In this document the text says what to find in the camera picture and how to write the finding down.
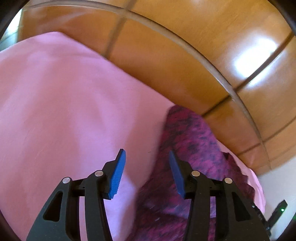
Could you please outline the maroon floral patterned garment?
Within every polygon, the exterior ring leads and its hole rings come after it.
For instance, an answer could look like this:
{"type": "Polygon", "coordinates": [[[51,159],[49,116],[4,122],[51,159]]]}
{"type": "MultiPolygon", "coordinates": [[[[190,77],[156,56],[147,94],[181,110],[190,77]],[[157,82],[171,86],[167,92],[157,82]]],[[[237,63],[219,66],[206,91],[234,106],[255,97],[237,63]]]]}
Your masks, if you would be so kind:
{"type": "Polygon", "coordinates": [[[170,152],[206,177],[230,177],[254,201],[255,190],[231,154],[222,152],[203,118],[179,105],[166,116],[159,151],[149,179],[138,192],[135,220],[127,240],[183,240],[191,201],[183,195],[193,178],[170,165],[170,152]]]}

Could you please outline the pink bed sheet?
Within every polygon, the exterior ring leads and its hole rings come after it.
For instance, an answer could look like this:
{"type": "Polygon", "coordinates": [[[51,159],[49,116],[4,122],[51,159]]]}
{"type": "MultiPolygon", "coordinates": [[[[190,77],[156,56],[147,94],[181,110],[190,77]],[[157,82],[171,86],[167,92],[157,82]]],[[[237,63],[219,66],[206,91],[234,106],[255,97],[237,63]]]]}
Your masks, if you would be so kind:
{"type": "Polygon", "coordinates": [[[51,32],[1,52],[1,212],[21,240],[64,177],[87,177],[119,149],[123,177],[105,202],[114,240],[182,240],[190,201],[177,193],[170,150],[265,210],[255,173],[200,115],[83,44],[51,32]]]}

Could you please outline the wooden panelled wardrobe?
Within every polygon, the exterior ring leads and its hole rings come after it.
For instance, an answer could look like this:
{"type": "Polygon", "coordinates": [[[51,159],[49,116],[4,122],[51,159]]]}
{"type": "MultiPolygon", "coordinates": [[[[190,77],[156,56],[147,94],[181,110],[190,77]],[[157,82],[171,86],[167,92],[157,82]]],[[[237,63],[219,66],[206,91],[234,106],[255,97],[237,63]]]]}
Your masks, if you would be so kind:
{"type": "Polygon", "coordinates": [[[269,1],[29,1],[18,39],[53,31],[202,115],[257,174],[295,157],[295,33],[269,1]]]}

